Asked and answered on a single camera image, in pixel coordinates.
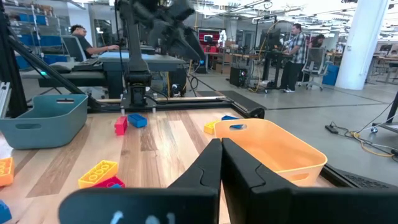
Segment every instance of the person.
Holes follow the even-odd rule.
[[[91,46],[91,44],[85,38],[85,36],[87,34],[86,29],[82,25],[79,25],[79,24],[73,25],[70,28],[70,33],[71,33],[71,35],[74,35],[75,37],[78,38],[80,45],[83,48],[83,51],[86,55],[86,58],[91,58],[91,56],[93,54],[100,54],[107,50],[119,49],[118,45],[110,45],[110,46],[105,46],[105,47]]]
[[[318,36],[316,36],[314,39],[311,40],[311,42],[308,45],[308,48],[321,47],[324,40],[325,36],[323,34],[319,34]],[[310,75],[309,74],[304,75],[303,71],[301,71],[300,74],[298,75],[297,85],[301,86],[301,82],[308,82],[308,81],[310,81]]]
[[[301,25],[294,24],[292,33],[295,37],[290,41],[289,48],[283,51],[284,54],[293,56],[285,65],[279,87],[285,93],[294,93],[297,76],[305,62],[306,43]]]

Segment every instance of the shelving unit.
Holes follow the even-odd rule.
[[[48,64],[68,60],[60,37],[67,33],[68,19],[55,15],[50,6],[9,0],[4,5],[13,31],[34,54]],[[22,56],[16,59],[20,69],[30,67]]]

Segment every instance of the teal plastic bin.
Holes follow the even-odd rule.
[[[87,120],[87,95],[43,95],[17,118],[0,119],[0,130],[14,149],[68,144]]]

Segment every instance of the lego brick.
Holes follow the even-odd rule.
[[[128,117],[129,123],[134,125],[136,128],[142,128],[147,126],[147,120],[145,117],[139,114],[130,114]]]
[[[12,157],[0,159],[0,186],[10,185],[14,181],[14,160]]]
[[[110,186],[109,188],[121,188],[121,186],[119,184],[114,184],[114,185]]]
[[[121,187],[125,187],[123,181],[121,181],[118,177],[114,176],[109,178],[108,180],[104,180],[99,184],[94,185],[93,187],[112,187],[118,184]]]
[[[92,187],[118,173],[118,163],[113,161],[101,161],[88,171],[78,181],[79,188]]]
[[[127,117],[121,116],[114,124],[116,135],[124,135],[127,129]]]
[[[210,123],[207,123],[207,124],[205,125],[204,131],[205,131],[207,134],[214,134],[214,125],[215,125],[217,122],[220,122],[220,120],[216,120],[216,121],[212,121],[212,122],[210,122]]]
[[[8,220],[11,220],[11,212],[8,206],[0,200],[0,223],[5,223]]]
[[[223,116],[223,117],[221,118],[222,121],[231,120],[231,119],[239,119],[239,118],[235,118],[235,117],[233,117],[233,116],[228,116],[228,115],[225,115],[225,116]],[[243,124],[240,124],[240,125],[232,125],[231,127],[232,127],[232,128],[236,128],[236,129],[241,129],[242,126],[243,126]]]

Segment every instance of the man standing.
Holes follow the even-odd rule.
[[[86,40],[85,36],[87,34],[87,30],[81,25],[73,25],[70,28],[70,32],[72,35],[78,38],[83,51],[85,52],[86,58],[91,58],[93,54],[100,54],[107,50],[119,49],[117,45],[110,45],[105,47],[92,47],[91,44]]]
[[[292,55],[293,58],[285,65],[279,87],[285,93],[294,93],[297,75],[305,63],[305,35],[302,33],[301,25],[294,24],[292,33],[295,37],[290,41],[289,48],[284,51],[284,54]]]

